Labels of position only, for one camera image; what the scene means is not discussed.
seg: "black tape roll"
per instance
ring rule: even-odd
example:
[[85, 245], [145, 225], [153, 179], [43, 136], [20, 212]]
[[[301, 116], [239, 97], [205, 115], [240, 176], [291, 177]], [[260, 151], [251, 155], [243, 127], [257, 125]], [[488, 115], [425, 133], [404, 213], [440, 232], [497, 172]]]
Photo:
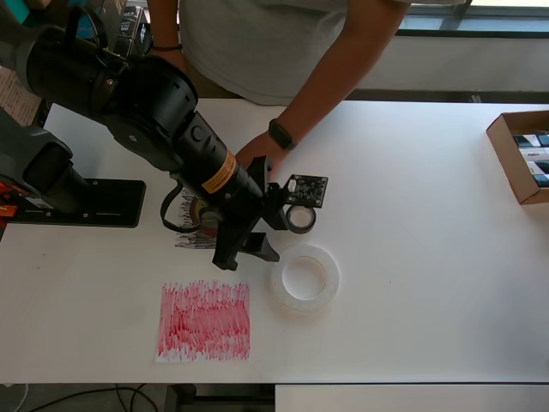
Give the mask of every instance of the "black tape roll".
[[[310, 216], [310, 221], [303, 226], [298, 226], [292, 221], [292, 215], [299, 211], [305, 211]], [[286, 212], [286, 218], [288, 220], [288, 226], [290, 231], [297, 234], [304, 234], [311, 231], [315, 223], [317, 222], [317, 212], [313, 208], [306, 208], [305, 206], [293, 205]]]

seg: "red scribbles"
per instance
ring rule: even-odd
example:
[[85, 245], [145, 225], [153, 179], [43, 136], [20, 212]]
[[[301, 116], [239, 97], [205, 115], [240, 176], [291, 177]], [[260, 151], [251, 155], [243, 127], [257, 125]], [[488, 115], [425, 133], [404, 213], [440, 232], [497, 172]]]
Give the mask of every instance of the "red scribbles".
[[157, 361], [250, 357], [250, 285], [164, 285]]

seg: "circuit board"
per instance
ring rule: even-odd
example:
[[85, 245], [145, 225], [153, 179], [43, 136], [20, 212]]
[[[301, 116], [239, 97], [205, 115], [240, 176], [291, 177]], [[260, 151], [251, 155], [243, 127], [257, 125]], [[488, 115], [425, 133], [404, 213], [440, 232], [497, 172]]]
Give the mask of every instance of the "circuit board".
[[293, 174], [286, 184], [287, 204], [321, 208], [328, 178]]

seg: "tape roll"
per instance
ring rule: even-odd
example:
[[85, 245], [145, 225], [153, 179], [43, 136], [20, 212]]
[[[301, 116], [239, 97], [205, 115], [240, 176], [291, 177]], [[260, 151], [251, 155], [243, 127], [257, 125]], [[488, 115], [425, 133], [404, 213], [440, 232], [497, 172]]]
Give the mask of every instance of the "tape roll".
[[[323, 289], [310, 299], [301, 299], [292, 295], [283, 281], [285, 268], [299, 258], [311, 258], [324, 270]], [[297, 312], [316, 312], [322, 309], [334, 298], [339, 286], [340, 272], [335, 260], [324, 249], [312, 245], [299, 245], [284, 251], [281, 260], [274, 265], [270, 277], [270, 287], [274, 296], [285, 306]]]

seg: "smartwatch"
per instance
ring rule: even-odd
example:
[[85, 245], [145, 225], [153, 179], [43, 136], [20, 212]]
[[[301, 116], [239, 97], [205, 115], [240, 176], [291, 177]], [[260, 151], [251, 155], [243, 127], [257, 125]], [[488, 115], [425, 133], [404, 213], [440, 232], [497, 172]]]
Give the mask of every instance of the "smartwatch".
[[276, 118], [268, 123], [268, 134], [284, 150], [292, 150], [297, 146], [290, 134], [279, 125]]

